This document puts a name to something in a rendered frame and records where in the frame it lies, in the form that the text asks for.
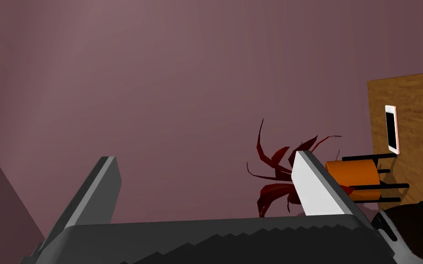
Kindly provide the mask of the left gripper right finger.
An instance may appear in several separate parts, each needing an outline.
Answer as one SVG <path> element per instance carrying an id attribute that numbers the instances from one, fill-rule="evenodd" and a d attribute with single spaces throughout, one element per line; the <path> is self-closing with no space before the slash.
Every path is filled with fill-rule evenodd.
<path id="1" fill-rule="evenodd" d="M 292 181 L 306 215 L 348 214 L 356 217 L 364 225 L 371 224 L 310 151 L 296 153 Z"/>

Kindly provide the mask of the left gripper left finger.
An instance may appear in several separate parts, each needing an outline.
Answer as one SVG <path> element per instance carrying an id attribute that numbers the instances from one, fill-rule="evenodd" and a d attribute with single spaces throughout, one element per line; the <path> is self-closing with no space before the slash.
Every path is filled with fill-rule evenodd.
<path id="1" fill-rule="evenodd" d="M 109 224 L 121 185 L 116 157 L 100 157 L 43 244 L 50 244 L 64 229 L 71 226 Z"/>

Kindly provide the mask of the red plant in orange pot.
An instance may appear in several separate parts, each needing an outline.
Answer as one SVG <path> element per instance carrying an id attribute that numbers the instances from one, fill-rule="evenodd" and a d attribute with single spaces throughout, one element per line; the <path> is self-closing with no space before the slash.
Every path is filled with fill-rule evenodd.
<path id="1" fill-rule="evenodd" d="M 287 197 L 287 205 L 301 205 L 292 180 L 294 169 L 287 169 L 280 165 L 289 147 L 279 149 L 269 158 L 263 151 L 260 137 L 257 137 L 256 149 L 260 160 L 274 169 L 275 172 L 275 176 L 270 178 L 275 183 L 265 185 L 260 190 L 257 200 L 259 217 L 264 218 L 273 201 L 284 196 Z M 390 173 L 391 170 L 377 168 L 380 159 L 395 157 L 397 157 L 395 153 L 347 156 L 341 160 L 326 162 L 325 169 L 355 203 L 400 202 L 400 197 L 383 197 L 381 190 L 409 188 L 410 185 L 408 183 L 386 183 L 382 181 L 380 174 Z"/>

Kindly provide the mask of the white phone with black screen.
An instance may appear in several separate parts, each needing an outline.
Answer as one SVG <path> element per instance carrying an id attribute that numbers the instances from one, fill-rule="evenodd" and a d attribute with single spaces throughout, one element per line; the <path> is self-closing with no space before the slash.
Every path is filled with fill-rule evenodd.
<path id="1" fill-rule="evenodd" d="M 384 107 L 386 130 L 388 139 L 388 148 L 395 154 L 400 154 L 399 145 L 399 129 L 398 129 L 398 116 L 396 107 L 393 105 L 386 105 Z"/>

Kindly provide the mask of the brown wooden table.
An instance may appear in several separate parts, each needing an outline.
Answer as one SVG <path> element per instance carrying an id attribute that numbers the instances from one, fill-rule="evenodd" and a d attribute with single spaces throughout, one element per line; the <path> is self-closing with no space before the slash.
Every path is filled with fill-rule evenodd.
<path id="1" fill-rule="evenodd" d="M 408 183 L 409 188 L 383 190 L 385 197 L 401 197 L 402 204 L 423 201 L 423 74 L 371 80 L 367 83 L 373 153 L 388 153 L 384 108 L 397 109 L 400 154 L 381 159 L 378 167 L 386 183 Z"/>

